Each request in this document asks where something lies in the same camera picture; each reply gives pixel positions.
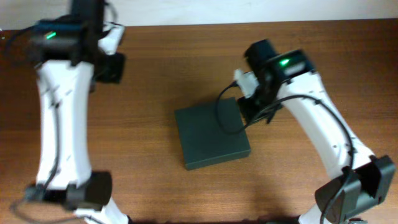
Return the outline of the black gift box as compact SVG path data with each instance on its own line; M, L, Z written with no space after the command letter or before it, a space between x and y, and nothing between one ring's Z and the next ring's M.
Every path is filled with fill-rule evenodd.
M245 131L226 134L215 116L215 103L175 110L186 170L199 169L250 155Z

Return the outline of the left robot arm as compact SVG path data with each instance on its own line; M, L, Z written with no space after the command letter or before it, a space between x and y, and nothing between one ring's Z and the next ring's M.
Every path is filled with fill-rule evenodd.
M39 171L25 202L57 203L87 223L130 223L112 198L108 171L91 168L88 97L96 82L118 83L124 27L104 19L106 1L73 1L68 14L42 19L30 44L37 60L41 148Z

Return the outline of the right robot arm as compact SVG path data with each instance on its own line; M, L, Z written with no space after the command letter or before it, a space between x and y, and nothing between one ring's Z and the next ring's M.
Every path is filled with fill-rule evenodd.
M267 39L244 53L250 71L234 78L247 123L271 121L286 108L301 125L330 181L315 192L315 205L295 223L356 223L385 201L396 172L388 156L377 157L348 126L330 100L322 78L303 50L279 54Z

